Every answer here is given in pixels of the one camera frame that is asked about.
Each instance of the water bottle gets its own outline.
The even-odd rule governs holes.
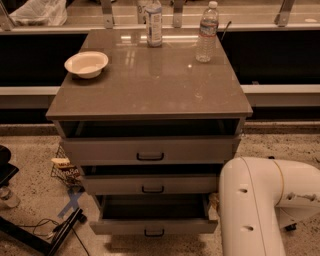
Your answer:
[[[151,47],[162,44],[162,6],[159,0],[152,0],[146,6],[147,41]]]
[[[200,62],[209,62],[213,55],[217,30],[219,26],[218,3],[209,2],[200,21],[199,36],[196,48],[196,59]]]

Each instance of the drawer front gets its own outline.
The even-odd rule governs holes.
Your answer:
[[[117,221],[101,220],[90,222],[97,235],[144,235],[161,237],[166,234],[208,234],[218,225],[215,220],[142,220]]]
[[[212,193],[217,191],[216,175],[170,177],[81,177],[89,195]]]
[[[65,139],[66,155],[76,165],[224,163],[233,157],[237,137],[201,139]]]

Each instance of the drawer handle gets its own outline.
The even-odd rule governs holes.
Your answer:
[[[146,236],[146,237],[162,237],[163,235],[164,235],[164,229],[162,229],[161,233],[159,233],[159,234],[148,234],[147,230],[146,229],[144,230],[144,236]]]
[[[137,153],[137,160],[139,161],[161,161],[164,158],[164,153]]]
[[[142,186],[142,193],[146,193],[146,194],[161,194],[164,192],[164,186],[161,186],[160,190],[148,190],[145,189],[144,186]]]

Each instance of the plastic bag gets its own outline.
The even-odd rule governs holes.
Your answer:
[[[17,26],[60,26],[67,20],[66,0],[28,0],[10,17]]]

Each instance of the drawer cabinet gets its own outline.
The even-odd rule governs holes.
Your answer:
[[[148,48],[145,30],[90,31],[81,51],[99,49],[108,66],[93,79],[68,74],[47,113],[100,210],[96,234],[211,233],[217,224],[208,195],[252,110],[218,38],[203,65],[197,29],[162,32],[162,47]]]

